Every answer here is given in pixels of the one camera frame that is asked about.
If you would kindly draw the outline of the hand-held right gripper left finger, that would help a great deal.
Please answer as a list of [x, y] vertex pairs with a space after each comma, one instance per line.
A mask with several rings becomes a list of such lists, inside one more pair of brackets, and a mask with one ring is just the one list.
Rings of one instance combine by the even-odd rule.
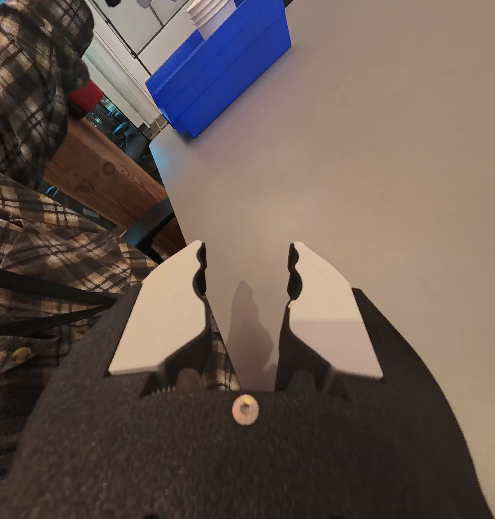
[[196, 240], [145, 278], [109, 364], [110, 375], [154, 374], [168, 388], [182, 370], [203, 374], [212, 354], [205, 269], [206, 246]]

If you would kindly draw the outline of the red fire extinguisher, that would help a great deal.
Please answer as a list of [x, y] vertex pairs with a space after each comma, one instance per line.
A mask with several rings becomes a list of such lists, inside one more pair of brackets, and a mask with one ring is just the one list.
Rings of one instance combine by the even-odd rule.
[[104, 92], [89, 80], [84, 87], [68, 94], [69, 113], [74, 119], [81, 120], [93, 111], [103, 96]]

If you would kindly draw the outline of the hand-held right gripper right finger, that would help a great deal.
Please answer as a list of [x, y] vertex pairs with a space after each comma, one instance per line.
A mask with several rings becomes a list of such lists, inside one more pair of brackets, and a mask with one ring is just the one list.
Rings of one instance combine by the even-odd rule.
[[308, 372], [316, 391], [338, 376], [381, 380], [382, 371], [350, 283], [302, 242], [288, 257], [289, 301], [279, 336], [275, 391]]

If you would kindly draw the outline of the brown wooden furniture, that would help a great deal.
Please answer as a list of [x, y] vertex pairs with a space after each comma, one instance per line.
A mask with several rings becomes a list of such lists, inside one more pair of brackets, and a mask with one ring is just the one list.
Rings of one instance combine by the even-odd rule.
[[[122, 231], [168, 198], [163, 186], [88, 120], [71, 115], [66, 136], [45, 166], [43, 180]], [[169, 256], [186, 247], [176, 217], [153, 238], [153, 245]]]

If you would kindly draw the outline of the white panel cabinet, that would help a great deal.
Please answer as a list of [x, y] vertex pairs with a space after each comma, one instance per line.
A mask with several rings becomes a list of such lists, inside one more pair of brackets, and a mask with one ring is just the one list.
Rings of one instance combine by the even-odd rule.
[[92, 80], [139, 127], [162, 125], [146, 81], [194, 31], [191, 1], [88, 1], [94, 36], [84, 55]]

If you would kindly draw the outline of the blue plastic bin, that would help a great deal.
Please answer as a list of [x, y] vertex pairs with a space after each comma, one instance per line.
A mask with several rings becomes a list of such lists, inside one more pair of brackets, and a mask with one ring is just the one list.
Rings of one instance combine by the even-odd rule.
[[173, 129], [196, 138], [291, 44], [283, 1], [240, 1], [208, 39], [195, 30], [146, 87]]

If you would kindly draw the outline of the person's left forearm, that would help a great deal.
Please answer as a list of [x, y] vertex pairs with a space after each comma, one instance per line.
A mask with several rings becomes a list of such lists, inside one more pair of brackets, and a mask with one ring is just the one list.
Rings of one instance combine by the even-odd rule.
[[68, 127], [68, 94], [84, 87], [93, 38], [85, 1], [0, 3], [0, 173], [36, 189]]

